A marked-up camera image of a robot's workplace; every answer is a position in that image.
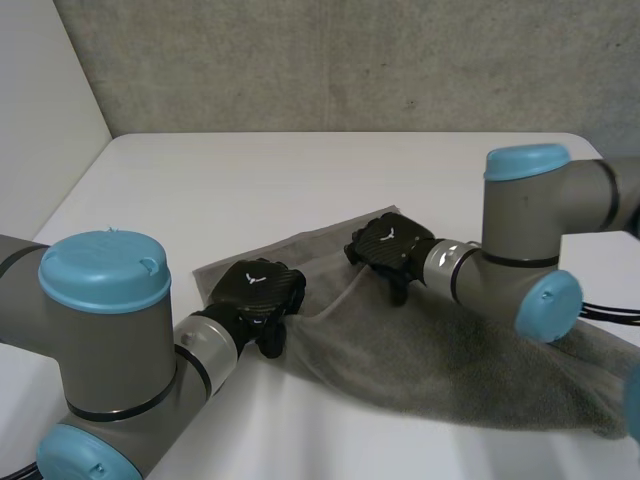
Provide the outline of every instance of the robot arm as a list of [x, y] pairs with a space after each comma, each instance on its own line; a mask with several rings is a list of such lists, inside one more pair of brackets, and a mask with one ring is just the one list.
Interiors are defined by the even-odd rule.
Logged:
[[[405, 289], [418, 279], [479, 315], [513, 322], [522, 336], [557, 340], [583, 304], [578, 281], [558, 270], [562, 235], [639, 233], [640, 162], [569, 160], [560, 145], [491, 152], [481, 246], [435, 239], [424, 227], [388, 214], [355, 234], [347, 256], [387, 278], [391, 271], [396, 292], [403, 289], [398, 278]], [[386, 239], [392, 229], [394, 239]]]
[[247, 342], [280, 355], [279, 320], [305, 287], [282, 264], [239, 262], [173, 329], [170, 284], [164, 249], [141, 234], [51, 248], [0, 236], [0, 340], [57, 360], [69, 407], [38, 448], [47, 480], [146, 478]]

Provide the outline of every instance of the blue end cap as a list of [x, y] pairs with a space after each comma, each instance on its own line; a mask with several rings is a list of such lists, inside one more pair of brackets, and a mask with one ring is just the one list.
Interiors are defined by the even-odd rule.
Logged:
[[627, 379], [624, 389], [624, 414], [629, 435], [640, 443], [640, 366], [636, 367]]
[[74, 310], [119, 314], [150, 307], [169, 292], [171, 274], [162, 245], [135, 232], [74, 235], [42, 257], [40, 285]]
[[564, 167], [571, 157], [562, 145], [522, 145], [499, 148], [487, 155], [485, 180], [504, 182], [533, 177]]
[[538, 342], [564, 337], [582, 310], [582, 289], [576, 278], [556, 270], [540, 279], [524, 297], [516, 317], [516, 332]]
[[69, 425], [56, 425], [36, 453], [47, 480], [142, 480], [120, 452], [97, 437]]

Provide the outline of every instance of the cloth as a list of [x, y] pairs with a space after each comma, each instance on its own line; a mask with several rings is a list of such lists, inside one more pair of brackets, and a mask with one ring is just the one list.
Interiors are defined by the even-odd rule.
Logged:
[[203, 301], [237, 260], [297, 268], [307, 293], [285, 317], [283, 365], [344, 394], [394, 411], [518, 430], [592, 429], [626, 435], [624, 381], [640, 349], [578, 321], [553, 344], [518, 337], [413, 282], [402, 307], [388, 282], [343, 253], [351, 234], [395, 207], [302, 233], [194, 272]]

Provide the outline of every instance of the black cable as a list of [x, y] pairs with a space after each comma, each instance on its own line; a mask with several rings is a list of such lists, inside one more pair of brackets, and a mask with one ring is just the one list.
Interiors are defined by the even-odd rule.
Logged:
[[40, 470], [36, 469], [35, 472], [33, 472], [28, 477], [24, 477], [22, 480], [43, 480], [43, 477], [42, 477], [42, 474], [40, 473]]
[[12, 473], [11, 475], [7, 475], [6, 477], [0, 478], [0, 480], [41, 480], [42, 474], [40, 470], [38, 470], [38, 465], [36, 462], [33, 462], [31, 465], [27, 465], [26, 467], [18, 470], [17, 472]]
[[601, 310], [604, 312], [617, 312], [617, 313], [629, 313], [633, 315], [640, 315], [640, 310], [633, 310], [631, 308], [616, 308], [616, 307], [605, 307], [603, 305], [596, 305], [594, 303], [584, 302], [583, 305], [587, 308], [594, 310]]
[[619, 325], [640, 326], [640, 315], [633, 314], [635, 310], [613, 307], [603, 307], [594, 304], [584, 304], [580, 317], [599, 322], [616, 323]]

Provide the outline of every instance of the white tabletop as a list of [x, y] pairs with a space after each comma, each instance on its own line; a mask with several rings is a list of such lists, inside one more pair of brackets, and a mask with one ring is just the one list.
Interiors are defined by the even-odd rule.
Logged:
[[[107, 147], [36, 240], [110, 226], [155, 237], [169, 257], [178, 322], [201, 306], [195, 268], [391, 204], [438, 236], [479, 240], [487, 152], [548, 142], [563, 143], [574, 159], [599, 158], [570, 134], [127, 135]], [[586, 299], [640, 306], [630, 288], [640, 246], [625, 234], [567, 237], [562, 267], [578, 276]], [[640, 330], [606, 328], [640, 345]], [[0, 382], [8, 387], [0, 396], [2, 475], [32, 459], [64, 399], [53, 361], [2, 345]], [[630, 439], [383, 412], [287, 375], [249, 349], [149, 478], [630, 480], [640, 474], [637, 459]]]

